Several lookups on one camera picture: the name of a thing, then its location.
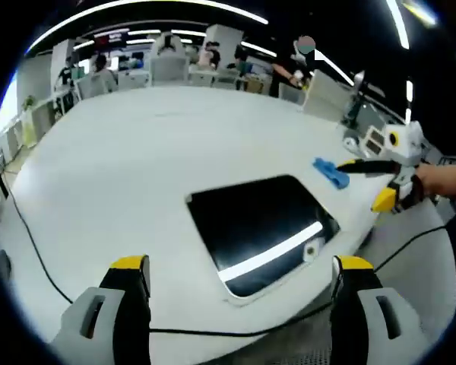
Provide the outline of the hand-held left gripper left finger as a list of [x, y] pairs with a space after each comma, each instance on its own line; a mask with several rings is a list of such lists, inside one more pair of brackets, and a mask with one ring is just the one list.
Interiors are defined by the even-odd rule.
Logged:
[[61, 317], [50, 346], [63, 364], [150, 364], [150, 261], [112, 263]]

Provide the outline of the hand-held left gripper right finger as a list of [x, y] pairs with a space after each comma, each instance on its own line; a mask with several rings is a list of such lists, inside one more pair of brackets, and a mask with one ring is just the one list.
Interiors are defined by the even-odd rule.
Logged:
[[417, 311], [382, 285], [370, 262], [333, 257], [332, 364], [416, 364], [428, 346]]

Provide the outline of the person's right hand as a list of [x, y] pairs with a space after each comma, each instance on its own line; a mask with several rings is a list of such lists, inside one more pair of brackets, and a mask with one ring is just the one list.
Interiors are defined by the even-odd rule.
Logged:
[[423, 194], [449, 195], [452, 186], [449, 185], [448, 173], [449, 169], [444, 166], [420, 164], [416, 169], [416, 175], [423, 185]]

